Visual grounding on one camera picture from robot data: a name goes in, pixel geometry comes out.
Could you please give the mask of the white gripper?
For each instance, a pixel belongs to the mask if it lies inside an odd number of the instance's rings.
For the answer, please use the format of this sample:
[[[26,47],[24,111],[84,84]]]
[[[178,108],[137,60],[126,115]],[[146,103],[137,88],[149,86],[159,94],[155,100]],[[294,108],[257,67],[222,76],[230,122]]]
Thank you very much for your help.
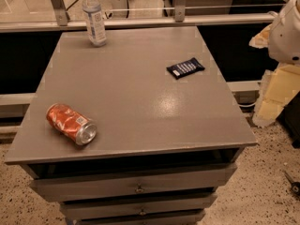
[[[262,75],[252,116],[254,125],[264,128],[273,124],[300,92],[300,0],[289,0],[272,24],[252,37],[248,45],[268,47],[269,56],[279,62],[274,71],[266,70]]]

